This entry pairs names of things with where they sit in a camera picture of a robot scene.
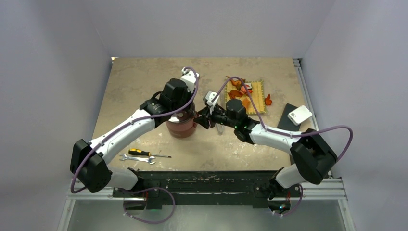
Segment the red steel pot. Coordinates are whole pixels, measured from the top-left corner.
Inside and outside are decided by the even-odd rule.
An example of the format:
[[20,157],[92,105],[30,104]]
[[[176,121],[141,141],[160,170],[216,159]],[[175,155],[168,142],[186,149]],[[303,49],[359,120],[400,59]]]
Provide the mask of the red steel pot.
[[186,138],[192,135],[197,127],[197,124],[193,121],[193,119],[189,120],[185,123],[171,123],[166,121],[166,126],[169,133],[175,138]]

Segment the transparent grey pot lid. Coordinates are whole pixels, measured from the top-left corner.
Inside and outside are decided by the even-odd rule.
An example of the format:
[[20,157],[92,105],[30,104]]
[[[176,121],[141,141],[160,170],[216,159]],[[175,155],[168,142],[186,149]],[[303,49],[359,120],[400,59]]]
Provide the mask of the transparent grey pot lid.
[[193,119],[196,114],[196,109],[195,109],[195,104],[191,103],[188,107],[185,109],[174,113],[171,118],[168,120],[168,122],[171,123],[185,123],[188,122],[189,120]]

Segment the metal serving tongs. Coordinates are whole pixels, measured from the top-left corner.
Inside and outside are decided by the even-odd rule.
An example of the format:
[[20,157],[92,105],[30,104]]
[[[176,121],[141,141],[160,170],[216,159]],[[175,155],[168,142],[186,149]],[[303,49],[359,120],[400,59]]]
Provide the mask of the metal serving tongs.
[[223,134],[223,132],[224,132],[224,126],[223,126],[223,125],[221,125],[221,124],[216,124],[216,129],[217,129],[218,135],[222,135],[222,134]]

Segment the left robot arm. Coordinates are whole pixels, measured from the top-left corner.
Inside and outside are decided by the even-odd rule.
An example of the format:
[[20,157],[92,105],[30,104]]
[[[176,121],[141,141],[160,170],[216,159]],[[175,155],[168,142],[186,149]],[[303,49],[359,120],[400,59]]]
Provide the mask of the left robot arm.
[[109,168],[108,164],[123,149],[143,134],[168,121],[171,116],[188,107],[198,90],[199,77],[183,75],[169,80],[159,98],[153,95],[144,101],[129,118],[109,132],[91,141],[78,140],[73,147],[70,170],[74,174],[71,193],[76,180],[91,193],[106,186],[125,189],[132,197],[143,192],[143,183],[131,169]]

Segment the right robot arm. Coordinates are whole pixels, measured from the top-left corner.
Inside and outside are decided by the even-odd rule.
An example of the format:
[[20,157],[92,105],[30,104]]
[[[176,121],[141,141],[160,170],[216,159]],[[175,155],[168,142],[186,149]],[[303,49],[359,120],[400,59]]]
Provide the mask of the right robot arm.
[[262,126],[250,118],[239,100],[229,100],[226,108],[206,106],[198,112],[194,122],[205,129],[216,124],[234,129],[242,142],[268,146],[290,154],[294,163],[273,176],[271,192],[281,196],[296,184],[310,182],[318,185],[336,164],[338,157],[326,141],[313,129],[291,133],[282,129]]

